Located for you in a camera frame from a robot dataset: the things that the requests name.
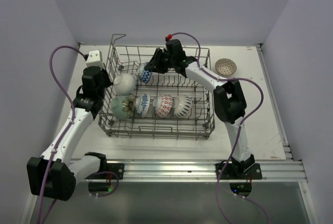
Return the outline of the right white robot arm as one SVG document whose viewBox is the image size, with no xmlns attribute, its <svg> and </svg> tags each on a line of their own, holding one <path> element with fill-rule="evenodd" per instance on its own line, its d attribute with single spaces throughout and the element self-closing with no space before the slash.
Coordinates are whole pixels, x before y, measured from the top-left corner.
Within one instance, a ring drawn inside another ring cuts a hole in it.
<svg viewBox="0 0 333 224">
<path fill-rule="evenodd" d="M 244 178 L 254 165 L 244 120 L 247 103 L 239 81 L 219 81 L 213 72 L 198 64 L 198 57 L 188 56 L 179 40 L 166 42 L 166 48 L 157 48 L 145 69 L 155 73 L 167 73 L 170 69 L 192 79 L 213 95 L 215 115 L 222 121 L 232 145 L 225 169 L 237 179 Z"/>
</svg>

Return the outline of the brown dotted ceramic bowl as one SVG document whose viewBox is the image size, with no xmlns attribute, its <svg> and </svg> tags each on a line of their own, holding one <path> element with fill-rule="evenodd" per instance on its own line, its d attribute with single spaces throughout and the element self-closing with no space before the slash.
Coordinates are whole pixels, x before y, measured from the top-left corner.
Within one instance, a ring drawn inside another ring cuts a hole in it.
<svg viewBox="0 0 333 224">
<path fill-rule="evenodd" d="M 231 59 L 221 58 L 216 61 L 215 69 L 220 75 L 229 77 L 237 71 L 237 65 Z"/>
</svg>

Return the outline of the blue zigzag ceramic bowl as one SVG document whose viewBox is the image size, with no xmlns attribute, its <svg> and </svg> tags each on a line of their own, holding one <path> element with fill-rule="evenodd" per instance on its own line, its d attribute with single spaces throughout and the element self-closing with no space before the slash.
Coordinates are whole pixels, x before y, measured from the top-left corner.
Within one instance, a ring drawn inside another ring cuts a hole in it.
<svg viewBox="0 0 333 224">
<path fill-rule="evenodd" d="M 139 77 L 139 80 L 144 83 L 148 84 L 152 77 L 152 71 L 147 70 L 145 66 L 148 64 L 148 62 L 145 62 L 143 64 L 140 64 L 137 69 L 137 75 Z"/>
</svg>

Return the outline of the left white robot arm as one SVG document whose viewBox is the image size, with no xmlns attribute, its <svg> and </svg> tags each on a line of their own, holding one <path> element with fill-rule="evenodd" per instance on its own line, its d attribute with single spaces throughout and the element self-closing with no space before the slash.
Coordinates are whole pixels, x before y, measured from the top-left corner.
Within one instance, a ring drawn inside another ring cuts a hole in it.
<svg viewBox="0 0 333 224">
<path fill-rule="evenodd" d="M 70 160 L 83 133 L 102 108 L 105 90 L 111 85 L 105 69 L 91 66 L 83 70 L 82 85 L 76 91 L 72 111 L 60 133 L 40 157 L 32 157 L 27 163 L 33 195 L 67 201 L 82 180 L 91 175 L 98 179 L 107 175 L 104 154 L 88 152 L 73 164 Z"/>
</svg>

